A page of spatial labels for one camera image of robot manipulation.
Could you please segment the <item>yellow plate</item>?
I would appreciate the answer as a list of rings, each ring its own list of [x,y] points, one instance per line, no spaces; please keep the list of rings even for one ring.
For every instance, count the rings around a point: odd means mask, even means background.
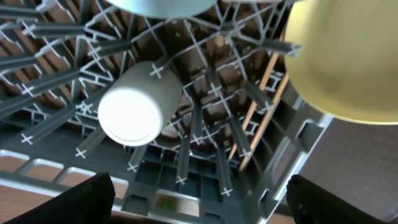
[[[290,80],[314,108],[354,123],[397,123],[397,0],[306,0],[290,12]]]

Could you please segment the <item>dark brown serving tray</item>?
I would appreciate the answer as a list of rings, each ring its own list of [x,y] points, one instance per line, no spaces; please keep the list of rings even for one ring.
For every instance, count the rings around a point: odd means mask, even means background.
[[[397,126],[334,119],[299,174],[360,210],[397,223]]]

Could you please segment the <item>wooden chopstick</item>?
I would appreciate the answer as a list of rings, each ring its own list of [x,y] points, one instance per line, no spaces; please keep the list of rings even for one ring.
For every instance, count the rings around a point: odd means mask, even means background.
[[[266,67],[266,70],[265,70],[265,72],[264,72],[264,74],[263,74],[263,76],[261,78],[260,83],[259,83],[259,89],[260,90],[264,90],[265,89],[266,83],[267,83],[267,81],[268,81],[268,79],[269,79],[269,77],[270,77],[270,75],[271,75],[271,73],[273,71],[273,68],[275,66],[275,63],[276,63],[278,57],[279,57],[279,53],[273,53],[271,55],[271,59],[269,60],[269,63],[267,64],[267,67]],[[250,122],[250,120],[251,120],[251,118],[252,118],[252,116],[254,114],[256,106],[257,106],[257,103],[255,101],[252,101],[252,103],[251,103],[251,105],[250,105],[250,107],[248,109],[248,112],[245,115],[244,121],[242,123],[243,131],[246,130],[246,128],[247,128],[247,126],[248,126],[248,124],[249,124],[249,122]],[[233,158],[236,150],[237,150],[237,145],[234,144],[233,147],[230,150],[230,153],[229,153],[229,157],[228,157],[229,160],[231,160]]]
[[[275,109],[277,108],[277,105],[279,104],[279,101],[280,101],[280,99],[282,97],[283,91],[284,91],[284,89],[285,89],[285,87],[287,85],[288,80],[289,80],[289,74],[286,73],[284,75],[284,77],[282,78],[278,89],[275,91],[275,95],[274,95],[273,100],[272,100],[272,102],[274,103],[274,107],[271,109],[271,112],[267,112],[263,116],[263,119],[262,119],[261,123],[259,124],[259,126],[257,128],[257,131],[256,131],[256,133],[255,133],[255,135],[254,135],[254,137],[253,137],[253,139],[251,141],[251,145],[250,145],[251,151],[249,153],[249,157],[248,158],[245,157],[242,160],[242,162],[240,163],[240,166],[239,166],[239,171],[240,172],[242,172],[246,168],[247,164],[249,163],[250,159],[252,158],[252,156],[254,154],[254,151],[255,151],[259,141],[261,140],[262,135],[264,134],[264,131],[265,131],[269,121],[271,120]]]

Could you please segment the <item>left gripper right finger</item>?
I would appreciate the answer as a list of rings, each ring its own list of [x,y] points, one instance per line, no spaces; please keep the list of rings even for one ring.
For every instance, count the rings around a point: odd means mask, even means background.
[[[287,205],[299,224],[384,224],[301,175],[287,184]]]

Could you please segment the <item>grey dishwasher rack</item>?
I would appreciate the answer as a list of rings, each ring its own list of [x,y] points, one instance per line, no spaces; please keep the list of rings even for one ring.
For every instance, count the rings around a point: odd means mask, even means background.
[[[284,40],[295,1],[216,1],[203,13],[156,19],[107,1],[1,2],[1,185],[56,197],[107,172],[115,211],[170,223],[267,223],[331,117],[290,85],[246,168],[296,44]],[[264,90],[259,83],[279,53]],[[150,143],[113,141],[100,99],[133,65],[171,69],[180,106]],[[242,123],[257,103],[245,131]],[[228,159],[233,145],[237,150]]]

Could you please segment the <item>white bowl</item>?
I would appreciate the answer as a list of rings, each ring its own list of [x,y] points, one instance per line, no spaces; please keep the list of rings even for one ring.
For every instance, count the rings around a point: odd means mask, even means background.
[[[223,2],[238,2],[238,3],[274,3],[283,0],[222,0]]]

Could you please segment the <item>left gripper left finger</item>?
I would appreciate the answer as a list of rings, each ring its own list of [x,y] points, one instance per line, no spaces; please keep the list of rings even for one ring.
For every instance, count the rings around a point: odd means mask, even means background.
[[[105,224],[115,196],[110,175],[102,172],[6,224]]]

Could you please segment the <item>light blue bowl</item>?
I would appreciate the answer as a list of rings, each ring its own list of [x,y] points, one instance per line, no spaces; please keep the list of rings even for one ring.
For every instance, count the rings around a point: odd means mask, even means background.
[[[203,13],[216,0],[106,0],[108,3],[140,16],[170,19],[195,16]]]

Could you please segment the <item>white cup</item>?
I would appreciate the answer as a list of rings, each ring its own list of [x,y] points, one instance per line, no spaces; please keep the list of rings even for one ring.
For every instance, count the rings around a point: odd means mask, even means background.
[[[139,62],[116,80],[100,99],[98,120],[113,141],[142,146],[168,125],[182,99],[182,84],[171,69],[151,75],[152,62]]]

